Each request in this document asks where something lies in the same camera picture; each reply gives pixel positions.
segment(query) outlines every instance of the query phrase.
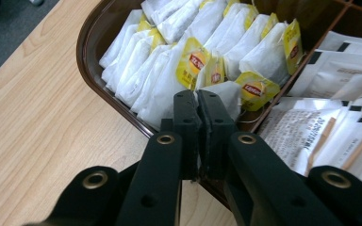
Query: table surface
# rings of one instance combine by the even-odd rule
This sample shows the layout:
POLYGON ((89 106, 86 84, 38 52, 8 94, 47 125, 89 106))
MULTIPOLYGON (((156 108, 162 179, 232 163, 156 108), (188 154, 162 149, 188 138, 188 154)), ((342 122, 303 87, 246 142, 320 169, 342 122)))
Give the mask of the table surface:
MULTIPOLYGON (((78 172, 118 171, 148 138, 84 82, 78 33, 99 0, 61 0, 0 68, 0 225, 44 220, 78 172)), ((236 225, 196 183, 184 182, 181 225, 236 225)))

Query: tea bag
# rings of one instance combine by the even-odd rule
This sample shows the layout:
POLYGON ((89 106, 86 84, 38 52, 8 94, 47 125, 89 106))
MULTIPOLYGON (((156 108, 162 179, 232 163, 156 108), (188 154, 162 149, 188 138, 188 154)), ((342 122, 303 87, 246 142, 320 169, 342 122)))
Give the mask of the tea bag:
POLYGON ((362 43, 362 38, 342 35, 335 31, 329 31, 325 39, 320 44, 319 49, 336 51, 340 47, 340 45, 346 40, 362 43))
POLYGON ((241 8, 233 22, 225 31, 222 39, 214 49, 220 56, 223 56, 234 47, 245 33, 245 21, 249 12, 249 8, 241 8))
POLYGON ((225 15, 223 20, 220 22, 219 26, 216 28, 216 30, 213 32, 213 34, 205 43, 204 47, 208 51, 214 51, 214 48, 222 40, 222 37, 230 27, 231 23, 233 23, 237 14, 240 12, 242 8, 247 8, 247 7, 248 7, 247 4, 242 4, 242 3, 234 3, 233 5, 231 5, 230 9, 228 10, 228 13, 225 15))
POLYGON ((148 75, 146 77, 145 82, 143 83, 140 95, 138 96, 137 100, 131 107, 131 111, 139 113, 143 108, 145 108, 148 105, 149 99, 152 95, 152 91, 156 85, 156 81, 160 77, 167 63, 169 62, 171 52, 172 50, 169 49, 161 53, 157 57, 157 60, 155 61, 151 70, 149 72, 146 71, 148 75))
POLYGON ((172 49, 170 60, 156 81, 149 102, 137 115, 138 119, 153 128, 160 128, 162 119, 173 118, 173 96, 186 88, 176 78, 175 71, 185 43, 178 43, 172 49))
POLYGON ((151 16, 154 24, 158 25, 164 22, 167 18, 173 15, 176 11, 182 8, 190 0, 178 0, 170 1, 164 7, 159 10, 156 10, 151 16))
POLYGON ((239 62, 239 70, 257 72, 283 86, 290 78, 282 37, 287 25, 277 23, 266 37, 239 62))
POLYGON ((354 101, 362 95, 362 75, 354 76, 331 99, 354 101))
POLYGON ((133 9, 131 10, 130 14, 128 15, 127 19, 125 20, 122 29, 120 30, 117 37, 114 41, 110 44, 110 46, 105 51, 102 58, 99 60, 99 65, 103 68, 106 68, 113 60, 117 57, 122 48, 123 41, 125 38, 125 34, 127 31, 128 26, 132 24, 138 24, 140 22, 140 17, 142 16, 141 9, 133 9))
POLYGON ((128 59, 131 57, 137 43, 140 40, 146 39, 149 36, 149 30, 144 30, 135 33, 131 40, 129 41, 127 47, 124 50, 124 53, 119 56, 119 60, 113 62, 113 64, 109 65, 106 69, 104 69, 103 73, 110 73, 110 80, 107 82, 107 88, 116 92, 117 86, 119 85, 121 76, 124 72, 126 63, 128 59))
POLYGON ((337 51, 350 54, 362 54, 362 43, 346 40, 340 45, 337 51))
POLYGON ((305 175, 321 135, 341 107, 341 101, 283 97, 258 134, 292 170, 305 175))
POLYGON ((362 55, 316 50, 288 95, 331 98, 355 74, 362 74, 362 55))
POLYGON ((121 93, 125 92, 125 84, 149 57, 153 39, 154 37, 150 36, 137 42, 130 58, 126 61, 123 72, 119 72, 121 75, 115 93, 116 98, 123 101, 123 95, 121 93))
POLYGON ((199 5, 203 0, 189 0, 185 6, 157 26, 164 40, 173 44, 178 42, 185 30, 190 26, 199 12, 199 5))
POLYGON ((235 81, 240 75, 239 62, 259 43, 263 29, 270 16, 259 14, 239 42, 224 55, 224 65, 228 79, 235 81))
POLYGON ((140 4, 140 6, 142 7, 148 21, 152 22, 152 14, 155 11, 161 10, 166 6, 166 4, 168 4, 168 2, 168 0, 145 0, 140 4))
POLYGON ((195 37, 200 43, 206 43, 214 30, 222 22, 222 13, 226 6, 223 0, 205 3, 203 8, 199 9, 198 15, 187 28, 181 40, 195 37))
POLYGON ((237 121, 240 114, 240 85, 232 81, 227 81, 202 89, 219 95, 231 119, 233 119, 233 121, 237 121))
POLYGON ((117 67, 117 63, 119 62, 119 59, 123 56, 125 49, 128 46, 128 43, 131 40, 131 37, 137 32, 137 28, 138 25, 137 24, 132 24, 130 26, 127 27, 126 31, 125 31, 125 35, 124 35, 124 39, 123 39, 123 43, 122 43, 122 47, 119 50, 119 54, 113 59, 113 61, 111 61, 103 70, 102 72, 102 79, 108 83, 108 81, 110 81, 110 78, 113 75, 113 71, 114 69, 117 67))
POLYGON ((133 73, 128 79, 122 78, 116 92, 116 97, 131 107, 140 96, 143 84, 145 83, 149 72, 154 67, 158 56, 170 48, 170 45, 159 45, 157 48, 155 48, 152 54, 149 55, 149 57, 145 60, 145 62, 143 62, 143 64, 135 73, 133 73))

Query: lipton label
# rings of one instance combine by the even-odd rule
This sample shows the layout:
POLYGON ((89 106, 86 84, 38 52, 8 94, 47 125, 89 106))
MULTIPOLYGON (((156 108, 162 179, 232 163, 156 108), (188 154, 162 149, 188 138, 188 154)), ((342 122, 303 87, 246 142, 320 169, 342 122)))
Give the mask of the lipton label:
POLYGON ((280 91, 276 83, 255 72, 242 73, 235 82, 242 87, 242 108, 247 111, 257 111, 280 91))
POLYGON ((301 30, 296 19, 285 29, 283 40, 288 73, 293 75, 298 69, 299 62, 304 55, 301 30))
POLYGON ((199 72, 210 60, 210 53, 194 37, 188 38, 176 69, 179 83, 194 90, 199 72))

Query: brown plastic tray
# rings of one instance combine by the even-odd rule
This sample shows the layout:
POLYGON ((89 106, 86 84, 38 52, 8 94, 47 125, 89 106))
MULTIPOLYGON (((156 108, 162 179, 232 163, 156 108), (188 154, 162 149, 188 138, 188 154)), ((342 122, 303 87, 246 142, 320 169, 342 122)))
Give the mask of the brown plastic tray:
MULTIPOLYGON (((106 83, 101 78, 103 69, 98 63, 108 46, 120 32, 131 9, 140 8, 141 2, 142 0, 101 1, 90 13, 81 28, 76 45, 76 60, 86 83, 144 135, 150 137, 156 131, 143 121, 137 120, 136 115, 129 110, 129 107, 116 99, 114 94, 106 89, 106 83)), ((301 26, 303 47, 307 55, 301 61, 298 71, 290 77, 271 104, 267 104, 264 110, 245 114, 244 121, 258 118, 253 123, 239 124, 240 130, 251 132, 257 130, 272 106, 291 88, 327 31, 334 30, 341 34, 362 37, 362 8, 355 6, 352 0, 349 2, 341 0, 255 0, 255 5, 260 13, 277 13, 280 21, 290 23, 294 18, 297 18, 301 26)), ((200 183, 220 202, 227 205, 222 193, 221 182, 203 181, 200 183)))

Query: tea bag envelope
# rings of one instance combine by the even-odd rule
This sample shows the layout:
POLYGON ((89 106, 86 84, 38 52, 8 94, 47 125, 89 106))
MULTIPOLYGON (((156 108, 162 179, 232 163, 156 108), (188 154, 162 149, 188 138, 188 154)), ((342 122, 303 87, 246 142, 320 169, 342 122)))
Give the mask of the tea bag envelope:
POLYGON ((131 38, 135 33, 137 33, 137 24, 132 24, 127 27, 122 43, 122 47, 119 50, 119 54, 113 59, 113 61, 110 62, 110 64, 107 65, 107 67, 104 68, 102 72, 102 79, 108 83, 110 81, 110 78, 114 74, 114 71, 117 68, 117 64, 119 63, 119 59, 123 56, 125 49, 128 46, 128 43, 131 41, 131 38))
POLYGON ((289 79, 282 37, 287 25, 277 23, 266 37, 239 62, 239 70, 257 72, 283 86, 289 79))
POLYGON ((316 50, 288 95, 331 98, 360 74, 362 55, 316 50))
POLYGON ((261 33, 270 16, 259 14, 239 42, 224 56, 225 70, 228 79, 235 81, 240 75, 239 62, 251 52, 261 41, 261 33))
POLYGON ((242 8, 247 8, 247 7, 248 7, 247 4, 242 4, 242 3, 234 3, 233 5, 231 5, 227 14, 220 22, 219 26, 216 28, 216 30, 213 32, 213 34, 204 44, 204 47, 208 51, 213 52, 215 50, 215 47, 222 40, 222 37, 230 27, 231 23, 233 23, 237 14, 240 12, 242 8))
POLYGON ((178 43, 172 49, 170 60, 164 67, 150 95, 148 104, 137 118, 159 130, 162 119, 173 118, 173 96, 186 88, 181 85, 175 70, 182 55, 185 43, 178 43))
POLYGON ((240 85, 227 81, 224 83, 220 83, 217 85, 209 86, 202 88, 203 90, 211 91, 219 95, 220 99, 222 99, 222 103, 225 106, 229 116, 233 121, 237 121, 240 114, 240 85))
POLYGON ((155 11, 161 10, 166 6, 166 4, 168 4, 168 2, 168 0, 145 0, 140 4, 140 6, 146 15, 146 18, 149 22, 152 22, 152 14, 155 11))
POLYGON ((149 75, 149 72, 153 69, 158 56, 166 50, 171 48, 170 45, 159 45, 152 52, 151 55, 143 62, 140 68, 133 73, 128 79, 124 79, 119 83, 119 88, 116 92, 116 97, 122 100, 126 105, 131 107, 140 96, 143 85, 149 75))
POLYGON ((163 69, 167 66, 167 63, 170 60, 171 53, 172 50, 169 49, 159 54, 152 69, 149 72, 146 71, 148 75, 143 83, 140 95, 136 99, 135 103, 132 104, 131 111, 135 113, 140 113, 140 111, 148 105, 153 89, 156 85, 156 81, 162 74, 163 69))
POLYGON ((161 24, 163 21, 165 21, 175 12, 177 12, 180 8, 186 5, 188 1, 190 0, 169 1, 164 7, 152 13, 152 22, 155 25, 161 24))
POLYGON ((127 47, 124 50, 124 53, 119 56, 119 60, 109 67, 105 69, 108 73, 111 73, 110 80, 107 82, 107 88, 112 90, 113 92, 117 91, 117 86, 119 85, 120 79, 123 75, 125 66, 131 57, 132 53, 134 52, 137 43, 140 40, 146 39, 149 37, 149 30, 144 30, 135 33, 132 37, 130 42, 128 43, 127 47))
POLYGON ((207 2, 199 9, 192 24, 187 28, 181 41, 186 41, 189 37, 196 38, 200 43, 206 43, 214 30, 222 22, 222 13, 226 8, 223 0, 207 2))
POLYGON ((140 18, 142 16, 142 10, 141 9, 133 9, 131 10, 130 14, 128 15, 127 19, 125 20, 122 29, 120 30, 119 34, 116 36, 114 41, 110 44, 110 46, 105 51, 104 55, 99 60, 99 65, 101 65, 103 68, 106 68, 113 60, 117 57, 117 55, 120 52, 120 49, 123 45, 126 45, 124 40, 127 40, 129 38, 126 38, 126 31, 128 27, 132 24, 138 24, 140 22, 140 18))
POLYGON ((190 0, 185 6, 157 25, 157 29, 164 40, 173 44, 178 42, 184 34, 184 31, 192 23, 199 12, 199 5, 203 0, 190 0))

